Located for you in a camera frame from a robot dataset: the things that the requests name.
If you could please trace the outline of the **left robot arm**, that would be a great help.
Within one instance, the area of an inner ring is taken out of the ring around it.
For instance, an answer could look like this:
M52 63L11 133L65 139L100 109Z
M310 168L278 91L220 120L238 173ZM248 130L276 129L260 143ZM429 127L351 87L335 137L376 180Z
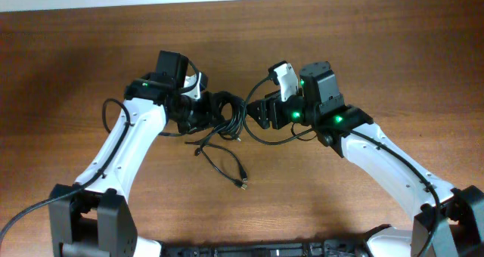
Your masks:
M126 87L119 117L88 168L57 184L48 205L55 256L160 256L161 242L140 237L129 194L148 150L168 122L187 135L209 126L206 76L184 55L161 51L153 72Z

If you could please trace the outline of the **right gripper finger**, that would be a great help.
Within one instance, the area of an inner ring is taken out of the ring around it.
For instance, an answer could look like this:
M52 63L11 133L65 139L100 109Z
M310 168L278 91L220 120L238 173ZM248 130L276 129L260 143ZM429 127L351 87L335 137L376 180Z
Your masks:
M249 115L256 121L256 123L262 129L268 129L270 127L270 121L268 118L267 110L261 110L261 109L250 110Z
M247 105L247 113L250 116L266 116L268 113L268 100L261 99L250 102Z

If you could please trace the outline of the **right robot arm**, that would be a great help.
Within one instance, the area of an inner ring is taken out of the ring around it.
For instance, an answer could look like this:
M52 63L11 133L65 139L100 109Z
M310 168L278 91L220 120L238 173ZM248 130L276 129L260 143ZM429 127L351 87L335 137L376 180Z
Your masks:
M315 62L299 72L282 61L266 81L279 87L264 98L246 99L244 110L262 129L300 124L369 174L404 210L412 229L381 225L362 241L327 240L325 256L481 256L483 192L458 189L395 145L374 120L347 105L330 64Z

